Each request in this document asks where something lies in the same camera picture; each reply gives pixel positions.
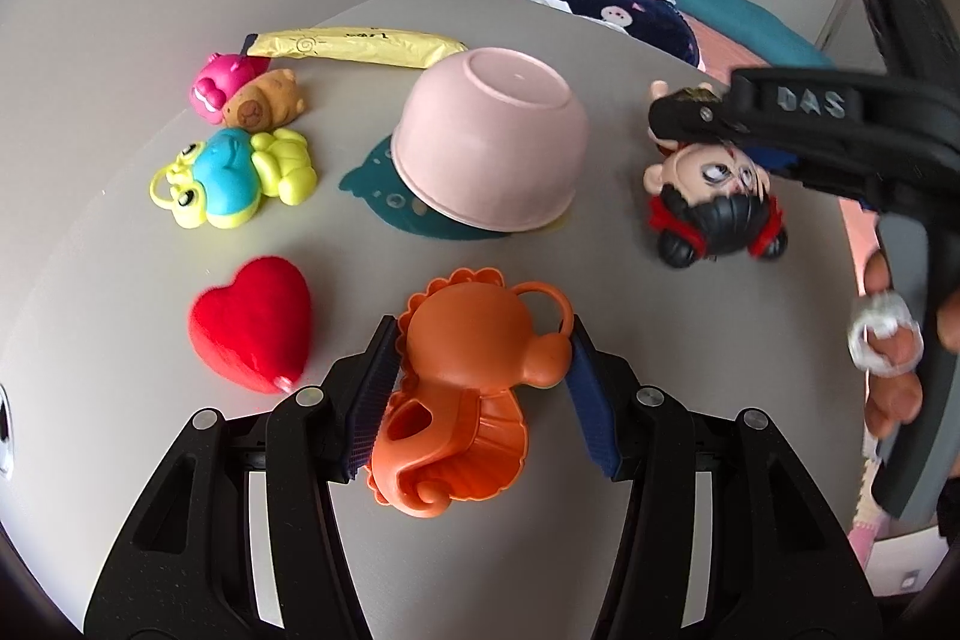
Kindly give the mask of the person's right hand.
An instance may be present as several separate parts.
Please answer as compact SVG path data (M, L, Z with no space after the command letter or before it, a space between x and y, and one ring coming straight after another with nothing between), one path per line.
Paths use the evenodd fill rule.
M878 294L892 287L889 265L884 253L875 250L864 268L867 294ZM937 315L937 335L947 351L958 353L958 292L953 292ZM867 333L867 344L893 365L903 365L916 353L919 338L910 328L900 326L892 336L880 338ZM864 422L867 431L878 440L888 437L900 424L913 422L923 406L923 388L914 372L901 372L890 377L869 380Z

